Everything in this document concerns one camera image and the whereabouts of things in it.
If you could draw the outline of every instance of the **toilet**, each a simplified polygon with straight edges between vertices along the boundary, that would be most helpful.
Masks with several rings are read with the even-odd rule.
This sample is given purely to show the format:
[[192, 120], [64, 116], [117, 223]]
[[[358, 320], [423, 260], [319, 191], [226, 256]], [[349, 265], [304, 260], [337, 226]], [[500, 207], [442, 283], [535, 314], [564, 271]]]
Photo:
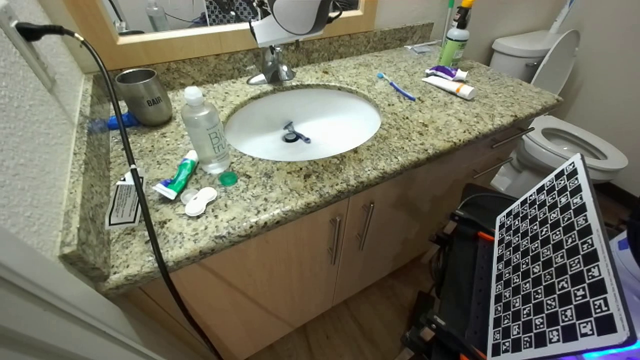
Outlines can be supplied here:
[[[580, 33], [569, 30], [551, 34], [546, 30], [499, 38], [493, 43], [490, 67], [559, 94], [573, 69]], [[584, 155], [594, 183], [616, 178], [628, 165], [615, 146], [589, 131], [557, 117], [543, 115], [531, 123], [491, 185], [498, 191], [521, 197], [576, 153]]]

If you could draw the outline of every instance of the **blue toothbrush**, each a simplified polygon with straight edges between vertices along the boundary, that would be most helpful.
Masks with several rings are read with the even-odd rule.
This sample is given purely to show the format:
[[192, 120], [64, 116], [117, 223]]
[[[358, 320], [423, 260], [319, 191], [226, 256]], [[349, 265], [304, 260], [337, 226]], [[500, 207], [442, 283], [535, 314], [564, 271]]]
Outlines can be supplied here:
[[391, 85], [397, 92], [399, 92], [400, 94], [403, 94], [405, 98], [407, 98], [407, 99], [409, 99], [411, 101], [415, 101], [415, 96], [413, 96], [412, 94], [409, 94], [408, 92], [404, 91], [400, 86], [397, 86], [395, 82], [391, 81], [391, 79], [389, 79], [383, 73], [381, 73], [381, 72], [378, 73], [378, 79], [387, 80], [389, 82], [389, 85]]

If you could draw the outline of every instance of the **bathroom vanity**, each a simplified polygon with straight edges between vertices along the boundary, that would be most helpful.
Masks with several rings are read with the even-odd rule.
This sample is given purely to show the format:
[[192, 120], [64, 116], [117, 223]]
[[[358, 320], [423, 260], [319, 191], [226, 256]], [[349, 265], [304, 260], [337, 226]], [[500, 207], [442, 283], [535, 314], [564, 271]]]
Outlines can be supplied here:
[[[234, 149], [235, 186], [223, 188], [202, 171], [189, 181], [188, 188], [220, 192], [198, 218], [184, 215], [179, 202], [148, 194], [172, 279], [225, 359], [247, 358], [433, 250], [429, 238], [446, 223], [464, 184], [488, 186], [531, 119], [561, 102], [471, 61], [461, 67], [478, 95], [466, 101], [420, 80], [435, 62], [435, 54], [400, 48], [299, 67], [281, 86], [249, 86], [246, 78], [201, 86], [223, 121], [252, 101], [301, 88], [357, 95], [382, 119], [369, 141], [320, 160], [262, 160]], [[378, 69], [418, 100], [377, 79]], [[182, 91], [170, 97], [177, 113]], [[189, 150], [179, 119], [132, 131], [131, 143], [152, 182], [171, 176]], [[111, 163], [124, 163], [122, 156], [112, 146]], [[111, 273], [98, 290], [126, 298], [204, 355], [158, 279], [146, 239], [143, 226], [111, 232]]]

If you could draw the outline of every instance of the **floor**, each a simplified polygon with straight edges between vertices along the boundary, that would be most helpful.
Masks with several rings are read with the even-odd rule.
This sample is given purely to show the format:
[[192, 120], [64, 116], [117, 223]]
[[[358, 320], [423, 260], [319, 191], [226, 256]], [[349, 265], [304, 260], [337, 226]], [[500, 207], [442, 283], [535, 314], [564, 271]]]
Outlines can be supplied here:
[[[601, 193], [596, 196], [604, 221], [622, 229], [630, 211]], [[431, 284], [428, 266], [416, 259], [249, 360], [395, 359], [416, 294]]]

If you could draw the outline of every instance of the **green bottle cap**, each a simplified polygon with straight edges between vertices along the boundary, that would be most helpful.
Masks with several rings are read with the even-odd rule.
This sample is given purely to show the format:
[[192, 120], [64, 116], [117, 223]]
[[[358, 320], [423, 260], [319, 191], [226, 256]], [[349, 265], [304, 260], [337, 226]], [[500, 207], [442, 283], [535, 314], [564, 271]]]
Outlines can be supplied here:
[[233, 171], [225, 171], [218, 179], [222, 186], [234, 186], [238, 182], [238, 175]]

